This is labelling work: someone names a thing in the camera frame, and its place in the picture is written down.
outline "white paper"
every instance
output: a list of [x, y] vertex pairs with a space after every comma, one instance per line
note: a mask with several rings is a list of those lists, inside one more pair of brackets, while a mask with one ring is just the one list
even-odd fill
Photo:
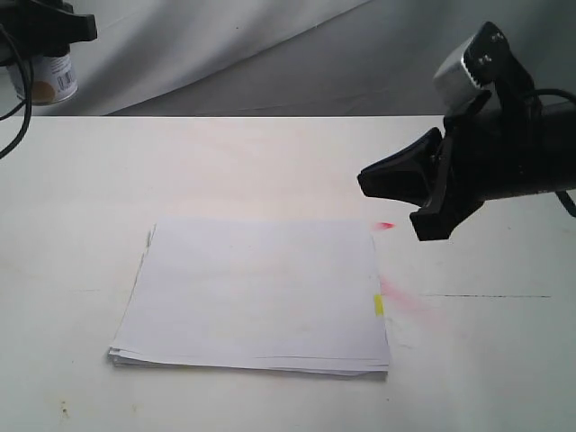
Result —
[[374, 244], [350, 220], [161, 220], [112, 344], [117, 361], [386, 370]]

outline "grey fabric backdrop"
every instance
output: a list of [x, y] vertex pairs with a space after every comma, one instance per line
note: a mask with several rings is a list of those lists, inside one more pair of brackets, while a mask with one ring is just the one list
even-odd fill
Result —
[[431, 77], [487, 20], [538, 86], [576, 90], [573, 0], [374, 0], [116, 115], [443, 113]]

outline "white table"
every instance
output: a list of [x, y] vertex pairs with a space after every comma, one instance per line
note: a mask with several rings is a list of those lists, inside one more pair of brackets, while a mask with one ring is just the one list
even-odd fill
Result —
[[[0, 430], [573, 430], [576, 220], [553, 195], [489, 202], [419, 243], [413, 206], [356, 183], [438, 124], [34, 118], [0, 162]], [[108, 364], [166, 214], [396, 223], [375, 234], [387, 381]]]

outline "tin can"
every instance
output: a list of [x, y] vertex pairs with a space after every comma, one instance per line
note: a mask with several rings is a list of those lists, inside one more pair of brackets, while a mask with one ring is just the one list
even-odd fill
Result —
[[[35, 56], [31, 60], [34, 68], [32, 104], [56, 104], [72, 97], [78, 90], [78, 82], [69, 53], [61, 57]], [[20, 99], [24, 99], [24, 87], [18, 65], [13, 64], [7, 69], [14, 90]]]

